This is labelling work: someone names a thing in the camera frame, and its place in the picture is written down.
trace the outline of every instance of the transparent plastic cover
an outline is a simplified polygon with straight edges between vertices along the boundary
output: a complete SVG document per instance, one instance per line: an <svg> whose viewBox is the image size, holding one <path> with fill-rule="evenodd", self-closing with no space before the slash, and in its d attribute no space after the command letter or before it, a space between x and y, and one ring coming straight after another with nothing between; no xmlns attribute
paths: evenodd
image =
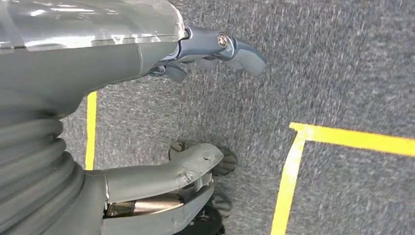
<svg viewBox="0 0 415 235"><path fill-rule="evenodd" d="M182 16L166 0L0 0L0 54L183 37Z"/></svg>

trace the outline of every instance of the yellow floor marking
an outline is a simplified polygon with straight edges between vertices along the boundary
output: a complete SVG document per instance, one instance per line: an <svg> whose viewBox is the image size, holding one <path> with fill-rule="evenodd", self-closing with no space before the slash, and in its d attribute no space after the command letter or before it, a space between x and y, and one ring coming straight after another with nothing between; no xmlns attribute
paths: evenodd
<svg viewBox="0 0 415 235"><path fill-rule="evenodd" d="M415 157L415 140L292 122L297 131L282 170L271 235L285 235L305 141L316 141Z"/></svg>
<svg viewBox="0 0 415 235"><path fill-rule="evenodd" d="M304 144L304 136L298 133L282 169L271 235L284 235L287 229L288 216L290 215L291 203L293 202Z"/></svg>
<svg viewBox="0 0 415 235"><path fill-rule="evenodd" d="M350 131L292 122L290 128L305 134L306 141L316 141L353 148L370 149L415 157L415 140L395 136Z"/></svg>
<svg viewBox="0 0 415 235"><path fill-rule="evenodd" d="M92 92L87 98L87 154L85 157L85 170L93 169L93 160L95 158L96 97L97 92Z"/></svg>

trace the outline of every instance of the metal bolt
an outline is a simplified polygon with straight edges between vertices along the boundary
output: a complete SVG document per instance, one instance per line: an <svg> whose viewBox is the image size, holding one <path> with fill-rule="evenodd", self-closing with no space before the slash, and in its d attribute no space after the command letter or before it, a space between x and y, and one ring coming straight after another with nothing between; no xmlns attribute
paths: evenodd
<svg viewBox="0 0 415 235"><path fill-rule="evenodd" d="M220 47L225 48L228 45L228 37L225 34L220 33L218 35L218 44Z"/></svg>
<svg viewBox="0 0 415 235"><path fill-rule="evenodd" d="M189 32L185 29L184 30L184 38L183 39L188 39L190 37Z"/></svg>

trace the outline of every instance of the gray robotic hand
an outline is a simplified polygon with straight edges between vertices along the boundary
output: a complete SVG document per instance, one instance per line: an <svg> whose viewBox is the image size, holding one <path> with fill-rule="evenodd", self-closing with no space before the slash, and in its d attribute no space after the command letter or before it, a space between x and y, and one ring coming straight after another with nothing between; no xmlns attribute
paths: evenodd
<svg viewBox="0 0 415 235"><path fill-rule="evenodd" d="M160 60L149 75L165 75L180 82L187 73L178 66L179 63L196 62L202 68L212 70L219 61L252 75L261 74L266 66L265 59L249 43L221 31L187 25L185 37L179 41L175 51Z"/></svg>
<svg viewBox="0 0 415 235"><path fill-rule="evenodd" d="M0 1L0 234L172 235L213 193L223 154L198 144L167 164L84 171L59 121L83 97L180 63L252 74L265 61L221 31L185 26L165 0Z"/></svg>

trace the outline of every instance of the silver metal cylinder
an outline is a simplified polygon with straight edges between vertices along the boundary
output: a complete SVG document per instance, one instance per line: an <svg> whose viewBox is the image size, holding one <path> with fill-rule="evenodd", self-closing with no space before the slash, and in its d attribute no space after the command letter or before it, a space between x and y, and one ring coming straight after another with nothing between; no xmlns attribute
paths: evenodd
<svg viewBox="0 0 415 235"><path fill-rule="evenodd" d="M183 206L179 196L172 193L143 198L136 201L113 203L108 206L106 217L126 217L166 212Z"/></svg>

